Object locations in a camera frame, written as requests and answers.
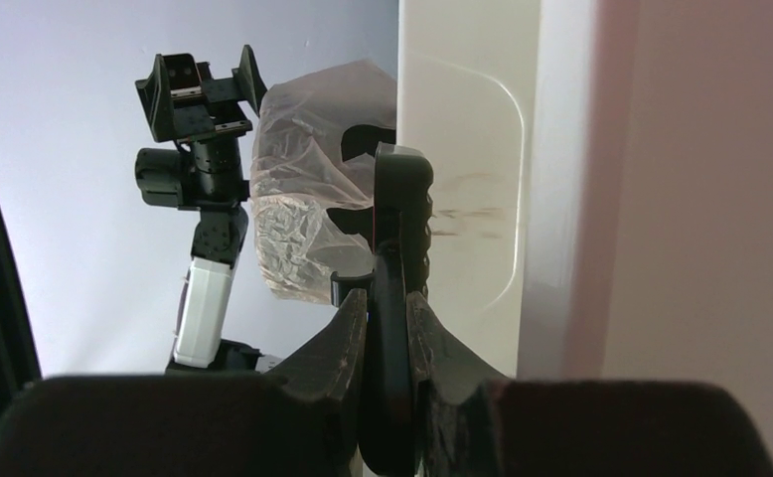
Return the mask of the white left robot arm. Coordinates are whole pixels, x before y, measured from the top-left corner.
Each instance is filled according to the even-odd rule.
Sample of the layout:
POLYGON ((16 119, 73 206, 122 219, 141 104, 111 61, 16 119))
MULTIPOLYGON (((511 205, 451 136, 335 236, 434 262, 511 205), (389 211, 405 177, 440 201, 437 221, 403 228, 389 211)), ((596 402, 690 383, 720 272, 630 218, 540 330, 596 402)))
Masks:
POLYGON ((157 55, 135 87, 154 148, 138 151, 135 183, 149 206, 198 213, 167 372, 254 370, 258 350, 223 338, 233 278, 248 229, 249 182, 239 141, 252 131, 241 108, 267 92, 251 46, 228 78, 188 53, 157 55))

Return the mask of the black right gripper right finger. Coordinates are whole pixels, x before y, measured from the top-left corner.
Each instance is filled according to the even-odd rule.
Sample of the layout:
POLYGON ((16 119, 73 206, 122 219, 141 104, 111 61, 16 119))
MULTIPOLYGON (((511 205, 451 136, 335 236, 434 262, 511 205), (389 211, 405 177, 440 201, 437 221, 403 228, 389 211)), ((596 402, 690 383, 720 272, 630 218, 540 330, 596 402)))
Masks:
POLYGON ((488 383, 507 377, 450 333, 419 292, 406 297, 415 456, 423 476, 501 476, 488 383))

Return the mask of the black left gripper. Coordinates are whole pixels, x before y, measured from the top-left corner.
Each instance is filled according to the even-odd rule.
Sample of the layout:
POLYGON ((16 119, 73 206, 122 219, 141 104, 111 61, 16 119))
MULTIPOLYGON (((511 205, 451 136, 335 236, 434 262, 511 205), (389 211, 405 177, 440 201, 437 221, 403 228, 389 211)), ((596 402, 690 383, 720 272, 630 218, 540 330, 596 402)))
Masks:
POLYGON ((218 135, 243 136, 252 130, 240 104, 260 117, 267 94, 254 50, 244 45, 238 67, 226 79, 203 79, 187 93, 174 93, 165 57, 158 54, 147 79, 135 87, 155 142, 197 142, 218 135))

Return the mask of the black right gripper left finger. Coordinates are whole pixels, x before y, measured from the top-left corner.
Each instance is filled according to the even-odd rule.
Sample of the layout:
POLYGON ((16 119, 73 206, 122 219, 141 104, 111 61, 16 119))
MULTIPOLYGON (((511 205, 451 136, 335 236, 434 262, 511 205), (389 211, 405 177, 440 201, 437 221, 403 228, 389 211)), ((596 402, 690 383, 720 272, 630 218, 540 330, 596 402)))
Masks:
POLYGON ((265 375, 273 390, 268 435, 272 476, 352 476, 368 296, 352 290, 331 321, 265 375))

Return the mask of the black litter scoop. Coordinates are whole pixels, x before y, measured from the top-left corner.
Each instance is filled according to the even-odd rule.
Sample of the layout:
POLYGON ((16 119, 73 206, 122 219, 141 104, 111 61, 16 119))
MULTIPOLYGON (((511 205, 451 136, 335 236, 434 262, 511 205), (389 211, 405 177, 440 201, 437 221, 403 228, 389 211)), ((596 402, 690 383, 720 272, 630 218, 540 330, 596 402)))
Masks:
POLYGON ((374 256, 370 272, 331 276, 331 300, 342 301, 353 289, 367 292, 367 332, 359 404, 358 442, 364 462, 379 476, 413 476, 418 467, 413 385, 406 322, 407 285, 402 235, 416 219, 432 169, 416 150, 380 143, 375 152, 371 207, 334 208, 329 217, 340 231, 367 240, 374 256))

